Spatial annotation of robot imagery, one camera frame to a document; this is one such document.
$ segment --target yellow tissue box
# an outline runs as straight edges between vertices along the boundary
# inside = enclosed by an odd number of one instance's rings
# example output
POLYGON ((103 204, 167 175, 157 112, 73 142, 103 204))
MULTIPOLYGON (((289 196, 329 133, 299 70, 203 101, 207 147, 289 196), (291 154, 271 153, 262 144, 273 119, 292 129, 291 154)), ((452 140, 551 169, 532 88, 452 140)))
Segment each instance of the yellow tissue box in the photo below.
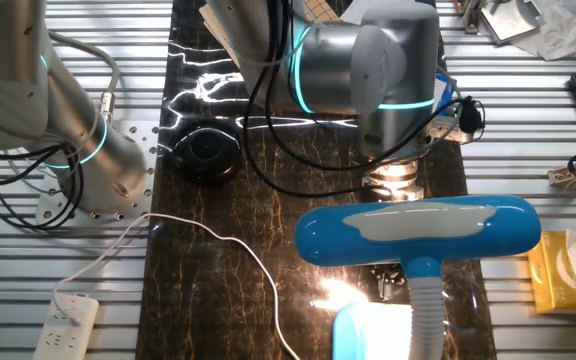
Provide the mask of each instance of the yellow tissue box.
POLYGON ((576 313, 576 231, 544 231, 528 252, 537 313, 576 313))

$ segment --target power strip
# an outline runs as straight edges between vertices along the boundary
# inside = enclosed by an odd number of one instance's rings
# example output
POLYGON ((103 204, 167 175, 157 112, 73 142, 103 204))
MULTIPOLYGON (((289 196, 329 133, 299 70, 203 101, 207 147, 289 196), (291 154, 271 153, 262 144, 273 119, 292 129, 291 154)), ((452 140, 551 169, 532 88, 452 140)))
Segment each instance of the power strip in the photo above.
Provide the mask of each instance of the power strip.
POLYGON ((78 294, 57 294, 57 301, 65 313, 77 319, 79 325, 72 325, 71 321, 57 310, 53 300, 33 360, 83 360, 99 302, 78 294))

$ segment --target black speaker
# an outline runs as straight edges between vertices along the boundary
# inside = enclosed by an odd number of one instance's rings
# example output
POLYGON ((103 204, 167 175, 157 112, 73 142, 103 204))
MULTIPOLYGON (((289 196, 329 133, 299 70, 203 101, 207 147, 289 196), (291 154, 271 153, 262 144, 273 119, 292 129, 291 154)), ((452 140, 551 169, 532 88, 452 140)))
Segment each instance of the black speaker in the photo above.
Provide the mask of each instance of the black speaker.
POLYGON ((196 185, 225 184, 235 177, 239 169, 239 136, 223 122, 195 122, 182 129, 175 138, 172 159, 184 179, 196 185))

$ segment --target slotted metal platform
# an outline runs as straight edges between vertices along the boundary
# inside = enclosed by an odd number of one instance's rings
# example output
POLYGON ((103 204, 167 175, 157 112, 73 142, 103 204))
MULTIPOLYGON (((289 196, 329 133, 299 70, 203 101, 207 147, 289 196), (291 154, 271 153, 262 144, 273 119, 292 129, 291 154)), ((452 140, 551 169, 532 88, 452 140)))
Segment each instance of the slotted metal platform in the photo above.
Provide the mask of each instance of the slotted metal platform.
MULTIPOLYGON (((565 81, 576 57, 552 63, 486 36, 467 36, 452 0, 438 1, 449 71, 465 94, 486 105, 484 138, 462 148, 470 194, 517 194, 541 214, 545 230, 576 229, 576 192, 548 186, 546 171, 576 154, 576 108, 565 81)), ((107 51, 123 78, 117 121, 159 122, 165 82, 171 1, 48 0, 47 25, 107 51)), ((98 98, 110 78, 88 54, 56 46, 77 80, 98 98)), ((0 163, 0 174, 11 170, 0 163)), ((41 174, 31 178, 41 185, 41 174)), ((39 196, 24 184, 3 188, 15 209, 32 220, 39 196)), ((71 228, 65 236, 25 234, 0 221, 0 360, 31 359, 54 283, 87 265, 128 220, 71 228)), ((86 360, 134 358, 146 251, 135 235, 99 272, 64 290, 88 292, 101 308, 86 360)), ((501 360, 576 359, 576 322, 533 314, 526 258, 482 261, 498 357, 501 360)))
MULTIPOLYGON (((148 129, 159 125, 171 9, 172 1, 48 0, 48 28, 99 46, 117 60, 122 79, 116 128, 122 121, 148 129)), ((90 96, 99 99, 110 80, 108 66, 61 44, 55 50, 90 96)), ((11 174, 0 162, 0 175, 11 174)), ((42 178, 34 172, 30 181, 41 186, 42 178)), ((37 193, 21 182, 1 189, 17 212, 35 221, 37 193)), ((94 260, 130 222, 69 227, 67 234, 51 236, 23 233, 0 220, 0 360, 32 359, 55 282, 94 260)), ((147 236, 147 231, 137 232, 100 271, 64 287, 90 293, 101 303, 86 360, 134 359, 147 236)))

